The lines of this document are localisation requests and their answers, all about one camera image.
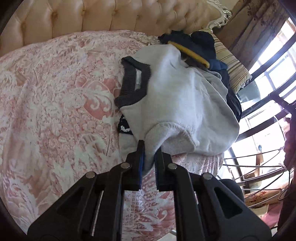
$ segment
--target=black and white garment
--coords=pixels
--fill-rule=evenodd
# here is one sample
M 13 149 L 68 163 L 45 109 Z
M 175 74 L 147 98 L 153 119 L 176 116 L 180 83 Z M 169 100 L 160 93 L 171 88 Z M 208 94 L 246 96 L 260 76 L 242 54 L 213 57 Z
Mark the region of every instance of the black and white garment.
M 127 126 L 119 127 L 123 160 L 140 139 L 145 141 L 146 173 L 160 146 L 171 155 L 214 156 L 235 142 L 239 125 L 219 74 L 188 67 L 170 44 L 143 47 L 122 64 L 125 74 L 115 104 L 133 134 L 124 134 Z
M 131 132 L 131 129 L 130 129 L 128 122 L 127 122 L 126 118 L 124 117 L 124 115 L 122 115 L 120 117 L 117 131 L 118 131 L 118 133 L 122 133 L 122 134 L 129 134 L 129 135 L 133 134 Z

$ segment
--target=tufted headboard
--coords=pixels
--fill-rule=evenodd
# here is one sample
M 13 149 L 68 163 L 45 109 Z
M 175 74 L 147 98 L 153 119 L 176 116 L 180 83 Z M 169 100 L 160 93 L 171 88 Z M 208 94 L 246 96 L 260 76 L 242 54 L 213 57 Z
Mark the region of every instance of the tufted headboard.
M 128 29 L 155 36 L 171 30 L 191 33 L 221 27 L 231 17 L 231 12 L 218 0 L 19 2 L 22 3 L 17 5 L 0 35 L 0 56 L 28 44 L 73 32 Z

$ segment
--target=curtain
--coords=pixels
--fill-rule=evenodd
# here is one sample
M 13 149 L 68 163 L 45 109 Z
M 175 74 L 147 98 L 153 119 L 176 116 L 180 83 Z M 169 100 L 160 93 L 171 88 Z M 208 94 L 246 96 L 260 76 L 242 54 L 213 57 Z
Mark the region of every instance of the curtain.
M 293 23 L 296 25 L 296 1 L 295 0 L 279 0 L 281 5 L 290 14 Z
M 239 0 L 220 41 L 250 70 L 289 17 L 277 0 Z

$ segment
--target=bed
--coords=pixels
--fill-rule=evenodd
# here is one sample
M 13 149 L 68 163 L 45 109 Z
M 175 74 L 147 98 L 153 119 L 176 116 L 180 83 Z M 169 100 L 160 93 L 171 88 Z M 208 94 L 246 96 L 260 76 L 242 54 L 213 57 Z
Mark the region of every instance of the bed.
M 172 30 L 212 32 L 231 12 L 218 0 L 24 0 L 11 9 L 0 36 L 0 209 L 22 235 L 86 172 L 122 162 L 120 59 Z M 218 58 L 223 46 L 215 47 Z M 240 75 L 235 90 L 247 70 Z M 216 175 L 223 154 L 173 161 Z M 154 170 L 141 191 L 125 192 L 123 216 L 124 240 L 158 240 L 175 228 L 173 194 L 156 190 Z

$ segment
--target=pink fabric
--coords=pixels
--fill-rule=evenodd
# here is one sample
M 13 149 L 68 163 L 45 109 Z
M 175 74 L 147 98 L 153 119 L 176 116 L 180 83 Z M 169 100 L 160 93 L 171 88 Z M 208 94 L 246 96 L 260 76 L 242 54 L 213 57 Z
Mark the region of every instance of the pink fabric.
M 132 31 L 79 32 L 0 58 L 0 197 L 25 232 L 86 172 L 122 162 L 120 60 L 157 43 Z M 173 161 L 217 174 L 223 155 Z M 154 170 L 142 190 L 125 192 L 123 216 L 123 240 L 157 240 L 175 228 L 173 195 L 156 190 Z
M 283 202 L 269 204 L 268 211 L 261 217 L 261 220 L 268 225 L 269 228 L 274 227 L 279 221 L 279 215 Z

